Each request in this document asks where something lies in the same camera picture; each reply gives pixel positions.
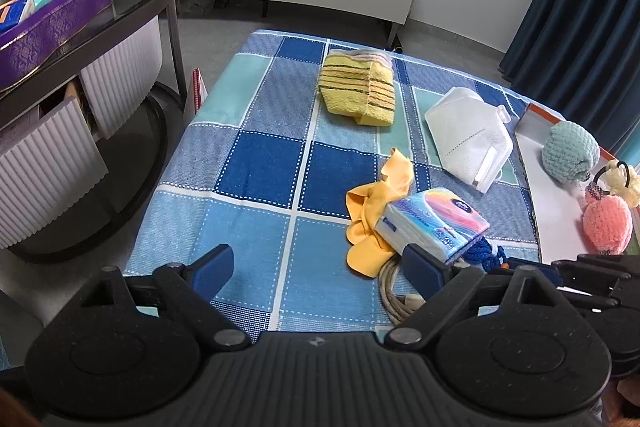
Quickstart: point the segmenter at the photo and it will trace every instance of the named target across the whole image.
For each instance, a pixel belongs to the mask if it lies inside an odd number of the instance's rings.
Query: blue rope
[[[462,256],[469,264],[482,264],[485,272],[491,272],[494,268],[499,268],[502,263],[507,262],[507,256],[504,254],[504,248],[498,247],[498,253],[492,253],[492,246],[483,237]]]

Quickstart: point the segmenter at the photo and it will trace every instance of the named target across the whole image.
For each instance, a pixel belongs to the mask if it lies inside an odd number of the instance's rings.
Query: baseboard
[[[496,50],[495,48],[492,48],[491,46],[482,44],[482,42],[475,41],[444,28],[438,28],[437,26],[432,26],[424,22],[408,19],[406,24],[404,25],[404,29],[417,31],[431,37],[436,37],[437,39],[442,39],[443,41],[455,42],[456,44],[459,44],[468,50],[478,52],[482,55],[494,58],[498,61],[502,60],[502,58],[504,57],[504,53]]]

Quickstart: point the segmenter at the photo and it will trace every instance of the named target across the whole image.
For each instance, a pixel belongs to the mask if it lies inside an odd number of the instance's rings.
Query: teal fluffy ball
[[[542,165],[561,183],[586,181],[600,159],[596,139],[573,122],[558,122],[542,150]]]

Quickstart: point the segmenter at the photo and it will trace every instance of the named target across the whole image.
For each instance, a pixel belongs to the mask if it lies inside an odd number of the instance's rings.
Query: white corrugated panel
[[[107,172],[78,102],[65,99],[0,152],[0,248],[48,225]]]
[[[158,17],[94,60],[80,73],[100,136],[127,121],[154,85],[162,65]]]

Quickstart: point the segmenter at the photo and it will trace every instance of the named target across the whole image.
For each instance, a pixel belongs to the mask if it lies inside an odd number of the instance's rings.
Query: blue gripper pad
[[[407,245],[402,252],[402,273],[428,301],[453,277],[452,269],[418,245]]]
[[[234,274],[234,251],[218,245],[185,269],[184,279],[203,299],[211,302]]]
[[[526,259],[518,259],[516,257],[510,257],[507,259],[509,268],[515,270],[518,266],[535,266],[538,268],[547,279],[549,279],[554,286],[564,286],[564,281],[555,266],[548,264],[535,263],[534,261],[527,261]]]

